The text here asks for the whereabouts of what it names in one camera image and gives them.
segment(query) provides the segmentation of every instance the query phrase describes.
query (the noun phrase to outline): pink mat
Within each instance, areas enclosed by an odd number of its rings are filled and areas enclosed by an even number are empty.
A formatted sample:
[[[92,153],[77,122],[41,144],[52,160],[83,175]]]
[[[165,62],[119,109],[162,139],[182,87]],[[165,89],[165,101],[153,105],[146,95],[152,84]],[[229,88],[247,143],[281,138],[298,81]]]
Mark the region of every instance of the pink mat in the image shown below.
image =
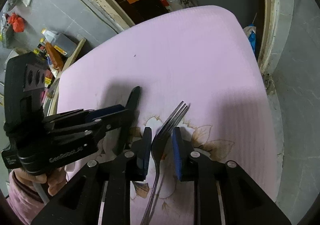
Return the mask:
[[[118,34],[63,73],[58,112],[125,105],[135,86],[142,87],[142,97],[132,136],[140,137],[145,126],[154,135],[182,100],[191,103],[180,123],[185,137],[214,160],[238,162],[275,200],[276,142],[267,96],[232,13],[216,6],[190,8]],[[69,166],[69,174],[88,159],[112,159],[114,133],[101,141],[104,152]],[[167,155],[150,224],[193,224],[192,185],[176,181],[169,149]],[[145,183],[132,184],[132,224],[140,223],[153,177],[151,161]]]

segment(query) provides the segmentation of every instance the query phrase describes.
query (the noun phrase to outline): finger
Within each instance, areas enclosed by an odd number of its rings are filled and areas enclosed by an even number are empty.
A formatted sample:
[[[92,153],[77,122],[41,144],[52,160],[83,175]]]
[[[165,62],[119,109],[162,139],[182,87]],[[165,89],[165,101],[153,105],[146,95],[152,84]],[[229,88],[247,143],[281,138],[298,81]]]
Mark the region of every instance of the finger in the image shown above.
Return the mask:
[[[30,184],[32,184],[32,182],[42,183],[42,184],[47,182],[47,176],[45,174],[33,176],[33,175],[27,173],[22,168],[14,169],[14,173],[15,173],[18,181],[20,181],[21,183],[28,185],[28,186]]]
[[[47,182],[49,187],[54,187],[57,184],[63,182],[66,179],[66,172],[64,168],[59,168],[53,171],[53,173],[48,177]]]
[[[55,196],[55,195],[58,193],[58,191],[60,191],[61,188],[62,188],[66,183],[67,183],[67,179],[64,178],[64,180],[63,180],[61,183],[57,184],[56,186],[49,187],[49,188],[48,188],[48,193],[49,193],[51,196]]]

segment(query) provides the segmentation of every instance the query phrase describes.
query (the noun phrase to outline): stainless steel fork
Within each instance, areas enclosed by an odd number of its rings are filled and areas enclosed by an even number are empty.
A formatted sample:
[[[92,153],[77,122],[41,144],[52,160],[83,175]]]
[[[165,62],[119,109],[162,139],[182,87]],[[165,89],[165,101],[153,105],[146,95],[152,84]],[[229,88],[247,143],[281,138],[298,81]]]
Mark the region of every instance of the stainless steel fork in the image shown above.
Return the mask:
[[[150,219],[150,212],[153,205],[154,197],[156,194],[156,188],[158,186],[159,176],[160,176],[160,161],[164,153],[165,145],[169,137],[171,136],[172,130],[177,124],[182,120],[189,109],[190,105],[185,102],[181,102],[178,107],[172,112],[169,118],[164,122],[160,130],[157,132],[155,138],[153,139],[151,145],[151,155],[156,166],[156,177],[153,183],[153,188],[151,191],[151,196],[148,201],[146,211],[143,215],[140,225],[147,225]]]

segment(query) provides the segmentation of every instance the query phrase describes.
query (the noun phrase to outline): orange bag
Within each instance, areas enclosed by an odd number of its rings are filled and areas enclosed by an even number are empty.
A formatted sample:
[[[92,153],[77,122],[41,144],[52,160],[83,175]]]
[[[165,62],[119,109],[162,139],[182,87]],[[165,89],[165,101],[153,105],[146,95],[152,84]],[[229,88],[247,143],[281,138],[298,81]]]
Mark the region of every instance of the orange bag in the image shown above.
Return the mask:
[[[14,32],[23,32],[24,31],[24,21],[23,18],[19,17],[15,13],[8,18],[8,23],[12,25]]]

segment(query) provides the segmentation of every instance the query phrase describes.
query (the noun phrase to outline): wooden board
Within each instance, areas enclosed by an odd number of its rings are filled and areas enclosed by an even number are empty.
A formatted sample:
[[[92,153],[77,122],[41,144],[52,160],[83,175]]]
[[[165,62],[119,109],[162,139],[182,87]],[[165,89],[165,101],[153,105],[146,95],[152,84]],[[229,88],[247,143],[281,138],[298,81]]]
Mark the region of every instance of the wooden board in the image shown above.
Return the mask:
[[[78,46],[76,47],[75,51],[72,53],[72,55],[67,59],[67,61],[65,62],[62,71],[60,71],[57,75],[57,77],[55,78],[54,82],[58,81],[58,79],[61,77],[62,73],[69,68],[75,61],[77,56],[79,55],[84,43],[87,41],[87,39],[83,38]],[[59,85],[57,86],[56,90],[53,93],[53,97],[51,99],[50,102],[50,106],[49,106],[49,113],[48,115],[54,115],[57,113],[57,107],[58,107],[58,98],[59,98]]]

